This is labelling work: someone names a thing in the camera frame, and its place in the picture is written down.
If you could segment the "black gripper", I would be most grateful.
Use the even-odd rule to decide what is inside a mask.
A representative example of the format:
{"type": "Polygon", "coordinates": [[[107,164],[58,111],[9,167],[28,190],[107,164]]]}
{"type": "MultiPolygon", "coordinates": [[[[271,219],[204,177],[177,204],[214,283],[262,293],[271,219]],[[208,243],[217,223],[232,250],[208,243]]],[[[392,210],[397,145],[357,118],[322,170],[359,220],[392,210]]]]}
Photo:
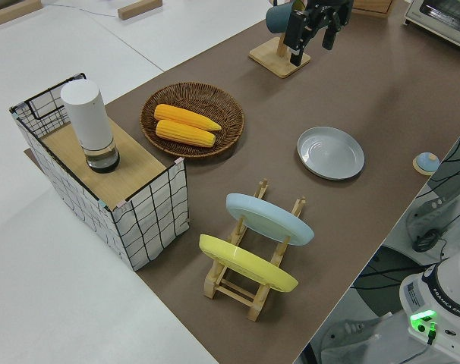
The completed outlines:
{"type": "MultiPolygon", "coordinates": [[[[307,2],[310,23],[314,26],[326,26],[323,47],[332,49],[336,34],[347,25],[353,8],[353,0],[313,0],[307,2]]],[[[290,63],[299,66],[304,53],[304,28],[309,21],[307,11],[292,10],[285,31],[285,45],[291,52],[290,63]]]]}

